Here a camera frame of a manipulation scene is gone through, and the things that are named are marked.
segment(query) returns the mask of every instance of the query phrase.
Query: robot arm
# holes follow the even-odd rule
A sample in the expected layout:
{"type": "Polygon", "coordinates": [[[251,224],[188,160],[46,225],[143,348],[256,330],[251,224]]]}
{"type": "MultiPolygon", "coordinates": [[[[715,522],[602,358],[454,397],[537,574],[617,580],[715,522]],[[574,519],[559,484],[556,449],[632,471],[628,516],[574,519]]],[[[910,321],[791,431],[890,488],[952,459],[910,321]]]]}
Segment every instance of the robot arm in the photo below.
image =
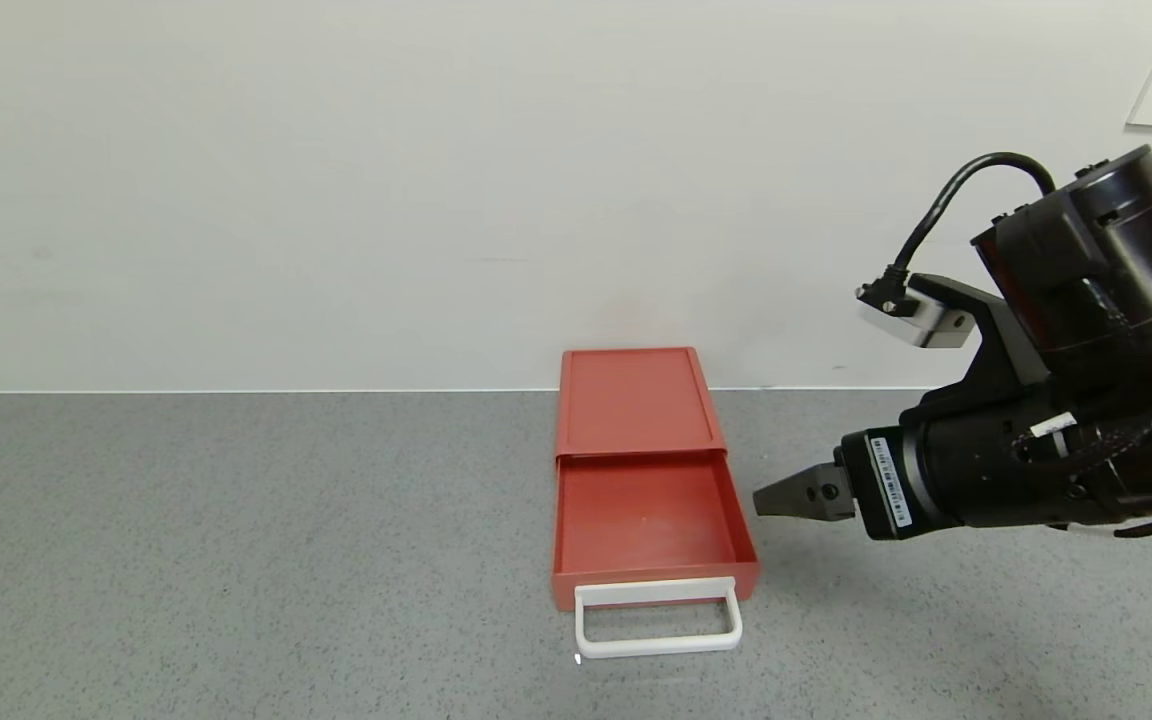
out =
{"type": "MultiPolygon", "coordinates": [[[[1024,156],[972,160],[858,297],[918,346],[961,344],[973,323],[982,342],[972,366],[899,424],[847,434],[833,462],[756,491],[759,515],[846,520],[859,507],[874,539],[1152,516],[1149,146],[1085,168],[1059,190],[1024,156]],[[1044,192],[972,241],[1002,297],[909,275],[947,202],[991,165],[1029,172],[1044,192]]],[[[1115,535],[1152,535],[1152,523],[1115,535]]]]}

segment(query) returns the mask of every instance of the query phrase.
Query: barcode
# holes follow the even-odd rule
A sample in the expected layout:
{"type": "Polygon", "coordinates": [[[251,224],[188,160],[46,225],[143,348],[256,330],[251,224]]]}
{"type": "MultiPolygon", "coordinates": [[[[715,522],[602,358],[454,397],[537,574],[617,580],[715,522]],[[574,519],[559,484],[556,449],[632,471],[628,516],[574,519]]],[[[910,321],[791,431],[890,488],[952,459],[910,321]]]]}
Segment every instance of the barcode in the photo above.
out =
{"type": "Polygon", "coordinates": [[[892,510],[892,521],[896,528],[905,528],[914,524],[914,516],[909,514],[909,505],[905,505],[905,490],[900,487],[900,475],[896,475],[896,464],[892,462],[890,450],[887,450],[887,438],[870,438],[869,447],[873,450],[874,465],[878,475],[882,478],[882,488],[887,491],[887,507],[892,510]]]}

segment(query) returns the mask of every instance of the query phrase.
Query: red drawer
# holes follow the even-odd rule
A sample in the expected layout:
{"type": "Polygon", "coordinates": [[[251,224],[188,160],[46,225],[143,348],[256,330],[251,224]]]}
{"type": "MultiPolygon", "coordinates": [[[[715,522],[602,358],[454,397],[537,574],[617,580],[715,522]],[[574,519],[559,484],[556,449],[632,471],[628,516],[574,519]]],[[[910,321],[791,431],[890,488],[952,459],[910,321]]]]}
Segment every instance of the red drawer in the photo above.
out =
{"type": "Polygon", "coordinates": [[[736,579],[758,556],[696,351],[573,351],[558,401],[554,601],[577,585],[736,579]]]}

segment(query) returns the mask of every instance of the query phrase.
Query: speckled gray floor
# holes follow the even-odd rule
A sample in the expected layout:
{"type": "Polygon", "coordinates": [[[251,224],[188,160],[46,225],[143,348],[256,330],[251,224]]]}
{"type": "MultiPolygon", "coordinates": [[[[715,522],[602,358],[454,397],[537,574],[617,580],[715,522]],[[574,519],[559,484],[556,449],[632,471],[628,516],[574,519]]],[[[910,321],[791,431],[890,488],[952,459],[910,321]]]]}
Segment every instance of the speckled gray floor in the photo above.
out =
{"type": "MultiPolygon", "coordinates": [[[[719,393],[742,497],[914,399],[719,393]]],[[[741,647],[576,665],[553,402],[0,396],[0,720],[1152,717],[1152,541],[1041,528],[750,518],[741,647]]]]}

